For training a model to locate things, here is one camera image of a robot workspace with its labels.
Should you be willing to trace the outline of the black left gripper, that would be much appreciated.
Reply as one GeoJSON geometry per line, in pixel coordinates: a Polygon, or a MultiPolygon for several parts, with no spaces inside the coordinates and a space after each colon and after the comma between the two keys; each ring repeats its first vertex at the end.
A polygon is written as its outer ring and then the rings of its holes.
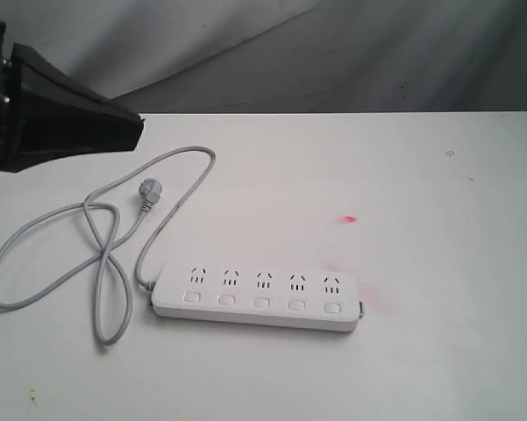
{"type": "Polygon", "coordinates": [[[96,93],[18,43],[4,53],[0,20],[0,171],[76,155],[134,150],[141,116],[96,93]]]}

